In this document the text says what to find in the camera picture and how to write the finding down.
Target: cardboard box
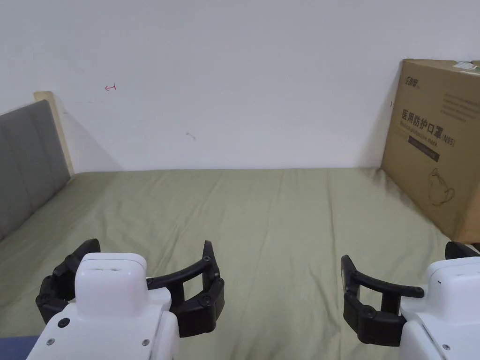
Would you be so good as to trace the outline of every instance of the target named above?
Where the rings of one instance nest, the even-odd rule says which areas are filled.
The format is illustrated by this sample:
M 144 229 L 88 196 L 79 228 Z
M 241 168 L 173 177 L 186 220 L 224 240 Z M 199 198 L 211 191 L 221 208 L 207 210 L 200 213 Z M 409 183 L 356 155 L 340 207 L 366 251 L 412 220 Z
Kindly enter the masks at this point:
M 480 61 L 403 61 L 382 168 L 451 240 L 480 242 Z

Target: black label strip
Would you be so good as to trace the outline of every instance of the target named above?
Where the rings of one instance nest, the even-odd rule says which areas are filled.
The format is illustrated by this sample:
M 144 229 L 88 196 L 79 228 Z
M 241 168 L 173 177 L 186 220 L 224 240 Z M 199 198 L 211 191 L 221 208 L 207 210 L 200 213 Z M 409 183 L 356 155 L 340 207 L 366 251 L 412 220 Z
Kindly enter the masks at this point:
M 430 149 L 427 145 L 422 144 L 420 141 L 417 139 L 408 136 L 408 142 L 412 144 L 414 147 L 422 151 L 426 156 L 431 157 L 433 160 L 438 162 L 438 159 L 440 158 L 440 154 L 434 152 L 432 149 Z

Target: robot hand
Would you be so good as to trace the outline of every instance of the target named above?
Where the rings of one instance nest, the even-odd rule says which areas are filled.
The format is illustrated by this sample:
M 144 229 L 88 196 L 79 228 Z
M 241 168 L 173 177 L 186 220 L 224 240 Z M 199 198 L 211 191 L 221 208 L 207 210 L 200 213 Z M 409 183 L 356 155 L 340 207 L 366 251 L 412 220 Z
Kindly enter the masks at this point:
M 203 290 L 186 300 L 183 283 L 200 274 Z M 91 239 L 43 280 L 36 304 L 46 327 L 30 360 L 171 360 L 180 337 L 215 329 L 224 280 L 209 241 L 193 265 L 146 279 L 143 257 L 102 253 Z
M 387 283 L 359 272 L 341 259 L 343 317 L 365 344 L 400 346 L 400 360 L 474 359 L 480 314 L 480 254 L 449 242 L 446 260 L 427 269 L 428 285 Z M 382 294 L 380 311 L 360 301 L 360 286 Z

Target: red arrow mark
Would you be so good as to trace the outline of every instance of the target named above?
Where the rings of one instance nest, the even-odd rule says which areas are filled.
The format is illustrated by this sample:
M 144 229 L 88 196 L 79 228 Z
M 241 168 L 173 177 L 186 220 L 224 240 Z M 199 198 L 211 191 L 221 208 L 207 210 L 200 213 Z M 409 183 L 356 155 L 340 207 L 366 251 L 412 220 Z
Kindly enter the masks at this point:
M 110 91 L 109 89 L 115 89 L 116 90 L 117 88 L 115 87 L 115 83 L 113 83 L 113 86 L 105 86 L 105 90 Z

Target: box logo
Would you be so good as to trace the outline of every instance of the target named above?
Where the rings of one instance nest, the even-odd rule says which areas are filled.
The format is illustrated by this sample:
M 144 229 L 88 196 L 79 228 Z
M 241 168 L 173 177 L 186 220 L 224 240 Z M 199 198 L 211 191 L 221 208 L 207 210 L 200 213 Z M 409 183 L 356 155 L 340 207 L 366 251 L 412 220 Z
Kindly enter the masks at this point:
M 418 83 L 419 83 L 418 79 L 414 79 L 411 76 L 408 76 L 405 79 L 405 85 L 408 85 L 408 86 L 411 86 L 411 87 L 417 87 Z

